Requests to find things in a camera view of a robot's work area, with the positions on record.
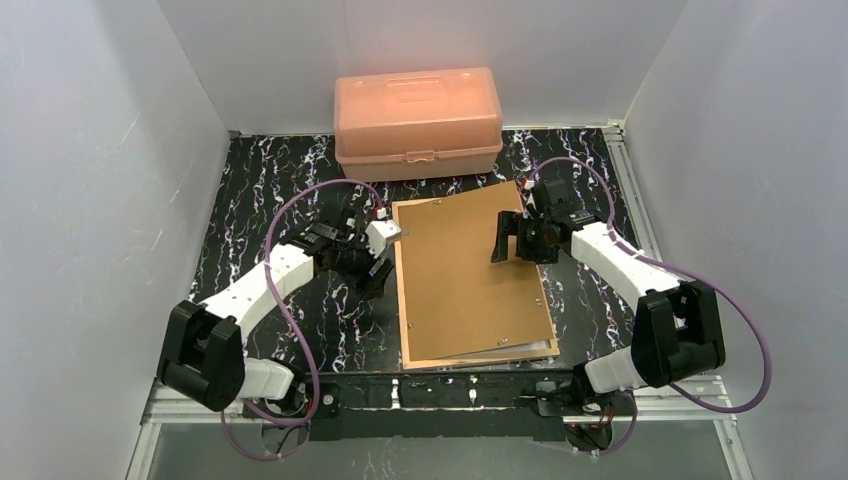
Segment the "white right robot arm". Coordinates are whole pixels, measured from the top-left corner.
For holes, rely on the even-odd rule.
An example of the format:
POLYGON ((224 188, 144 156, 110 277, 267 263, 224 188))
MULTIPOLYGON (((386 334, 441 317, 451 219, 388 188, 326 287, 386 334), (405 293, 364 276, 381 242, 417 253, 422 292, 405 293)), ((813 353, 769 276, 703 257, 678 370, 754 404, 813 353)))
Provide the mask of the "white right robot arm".
POLYGON ((498 213, 491 260, 515 256, 538 265, 561 254, 588 266, 634 313, 628 347, 575 367, 570 397, 589 402, 622 389, 659 388, 722 366, 726 360, 717 295, 639 260, 561 181, 526 181, 528 203, 498 213))

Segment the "printed photo with white border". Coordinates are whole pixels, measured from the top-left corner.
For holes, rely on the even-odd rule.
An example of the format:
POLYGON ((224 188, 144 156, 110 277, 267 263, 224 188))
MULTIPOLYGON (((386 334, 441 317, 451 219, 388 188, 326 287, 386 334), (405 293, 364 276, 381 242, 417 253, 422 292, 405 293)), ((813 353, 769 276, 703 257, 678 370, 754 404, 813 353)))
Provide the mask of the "printed photo with white border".
POLYGON ((455 359, 512 361, 514 359, 526 359, 557 355, 558 352, 559 349, 557 342, 554 339, 548 339, 511 347, 461 354, 455 356, 455 359))

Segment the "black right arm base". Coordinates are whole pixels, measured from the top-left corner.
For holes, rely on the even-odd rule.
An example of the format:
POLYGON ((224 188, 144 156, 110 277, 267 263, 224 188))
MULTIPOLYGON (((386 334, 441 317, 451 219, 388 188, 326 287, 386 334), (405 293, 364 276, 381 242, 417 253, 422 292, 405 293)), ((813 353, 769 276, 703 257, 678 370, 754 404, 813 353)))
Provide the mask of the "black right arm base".
POLYGON ((636 412, 629 391, 596 393, 587 381, 573 375, 538 381, 525 394, 542 417, 582 415, 604 424, 636 412))

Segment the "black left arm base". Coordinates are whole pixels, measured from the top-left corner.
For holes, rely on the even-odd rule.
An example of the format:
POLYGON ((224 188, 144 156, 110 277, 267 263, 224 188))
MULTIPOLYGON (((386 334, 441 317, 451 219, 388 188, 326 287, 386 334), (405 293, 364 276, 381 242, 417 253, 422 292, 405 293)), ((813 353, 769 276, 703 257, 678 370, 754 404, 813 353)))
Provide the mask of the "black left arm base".
POLYGON ((318 396, 314 395, 312 381, 297 380, 282 400, 256 399, 247 400, 244 407, 245 415, 279 423, 301 422, 308 413, 315 409, 311 420, 336 418, 341 410, 341 389, 336 382, 321 381, 318 396))

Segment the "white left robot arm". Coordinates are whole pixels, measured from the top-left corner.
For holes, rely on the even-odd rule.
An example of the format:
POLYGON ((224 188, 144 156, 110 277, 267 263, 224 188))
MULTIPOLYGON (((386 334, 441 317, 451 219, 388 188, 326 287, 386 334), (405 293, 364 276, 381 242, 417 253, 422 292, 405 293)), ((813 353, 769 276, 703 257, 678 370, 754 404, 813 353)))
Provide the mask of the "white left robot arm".
POLYGON ((382 297, 394 267, 388 252, 401 235, 383 208, 364 228, 352 209, 326 208, 221 292, 172 309, 157 379, 214 412, 238 399, 288 397, 290 388, 301 386, 300 376, 279 361, 248 357, 251 332, 279 299, 322 272, 338 274, 360 301, 382 297))

